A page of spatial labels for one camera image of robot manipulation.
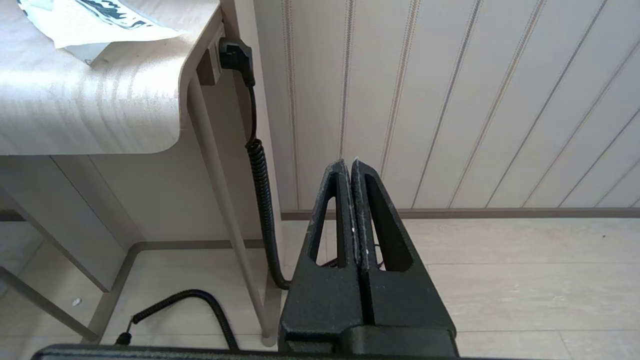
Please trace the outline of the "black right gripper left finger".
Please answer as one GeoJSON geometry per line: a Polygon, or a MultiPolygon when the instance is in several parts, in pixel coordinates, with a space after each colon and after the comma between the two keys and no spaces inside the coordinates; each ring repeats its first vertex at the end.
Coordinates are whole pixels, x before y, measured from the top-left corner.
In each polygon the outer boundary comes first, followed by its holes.
{"type": "Polygon", "coordinates": [[[301,253],[279,319],[282,353],[333,353],[340,335],[362,323],[354,205],[350,176],[343,160],[330,164],[322,177],[301,253]],[[317,264],[330,200],[336,206],[337,265],[317,264]]]}

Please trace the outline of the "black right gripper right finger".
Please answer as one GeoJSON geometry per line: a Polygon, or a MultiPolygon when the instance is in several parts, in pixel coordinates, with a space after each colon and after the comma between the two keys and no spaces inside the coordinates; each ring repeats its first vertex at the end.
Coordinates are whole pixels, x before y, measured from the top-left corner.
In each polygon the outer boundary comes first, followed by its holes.
{"type": "Polygon", "coordinates": [[[454,331],[450,313],[381,177],[358,159],[351,167],[351,193],[365,322],[454,331]]]}

